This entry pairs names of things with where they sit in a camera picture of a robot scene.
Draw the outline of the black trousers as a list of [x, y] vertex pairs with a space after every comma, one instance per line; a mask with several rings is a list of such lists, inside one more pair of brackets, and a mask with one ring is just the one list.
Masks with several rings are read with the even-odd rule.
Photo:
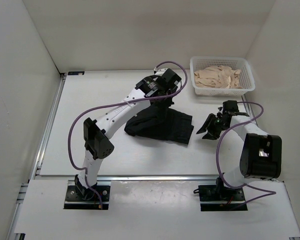
[[124, 131], [133, 137], [188, 145], [194, 129], [192, 120], [191, 115], [167, 106], [152, 104], [129, 119]]

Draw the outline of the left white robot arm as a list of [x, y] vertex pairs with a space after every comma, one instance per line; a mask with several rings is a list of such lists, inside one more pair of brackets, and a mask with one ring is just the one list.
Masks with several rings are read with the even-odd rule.
[[84, 201], [94, 197], [102, 200], [97, 175], [103, 159], [115, 149], [110, 139], [122, 125], [152, 104], [171, 104], [180, 83], [181, 78], [175, 73], [146, 76], [105, 115], [94, 120], [88, 117], [83, 122], [85, 156], [82, 167], [76, 167], [80, 171], [74, 179], [77, 195]]

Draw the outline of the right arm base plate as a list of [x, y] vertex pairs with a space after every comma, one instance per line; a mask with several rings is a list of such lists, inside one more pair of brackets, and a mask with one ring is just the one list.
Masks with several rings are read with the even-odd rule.
[[199, 185], [193, 191], [199, 195], [201, 212], [247, 211], [242, 188], [232, 189], [225, 186]]

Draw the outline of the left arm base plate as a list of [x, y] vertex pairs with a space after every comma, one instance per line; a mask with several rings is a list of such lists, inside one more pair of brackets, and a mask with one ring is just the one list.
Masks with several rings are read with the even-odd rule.
[[102, 205], [94, 192], [90, 192], [84, 198], [77, 190], [75, 182], [68, 181], [63, 208], [66, 210], [108, 210], [111, 186], [102, 183], [96, 186], [96, 191], [101, 197]]

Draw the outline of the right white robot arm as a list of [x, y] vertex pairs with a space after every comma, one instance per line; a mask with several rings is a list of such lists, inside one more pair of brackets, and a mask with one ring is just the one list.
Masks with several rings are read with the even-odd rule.
[[249, 183], [277, 179], [282, 171], [282, 139], [260, 129], [247, 113], [238, 110], [224, 110], [209, 114], [197, 131], [204, 134], [204, 140], [221, 142], [231, 130], [243, 140], [239, 165], [223, 173], [220, 161], [216, 161], [220, 174], [214, 186], [199, 186], [195, 193], [204, 201], [228, 200]]

